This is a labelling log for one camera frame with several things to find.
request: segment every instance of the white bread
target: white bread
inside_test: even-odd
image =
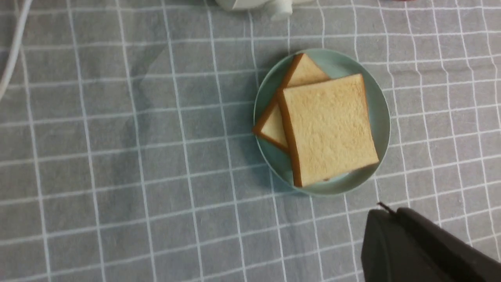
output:
[[[308,55],[298,54],[294,57],[277,93],[283,88],[327,80],[329,80],[329,76]],[[263,114],[256,122],[253,132],[257,136],[268,140],[282,151],[286,153],[289,151],[282,125],[282,114],[278,106],[277,94],[271,99]]]
[[[279,104],[295,186],[379,161],[361,74],[283,89]]]

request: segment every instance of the plate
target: plate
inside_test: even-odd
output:
[[[352,172],[336,176],[326,181],[311,184],[302,188],[294,186],[291,159],[283,151],[268,141],[256,137],[259,149],[271,170],[294,189],[315,196],[331,196],[353,190],[367,181],[377,170],[386,155],[390,140],[390,113],[381,87],[372,75],[354,59],[328,49],[307,49],[298,53],[306,53],[331,78],[339,78],[351,74],[362,73],[365,82],[369,121],[372,139],[380,162]],[[279,61],[266,75],[258,90],[254,105],[254,124],[275,94],[282,82],[294,55]]]

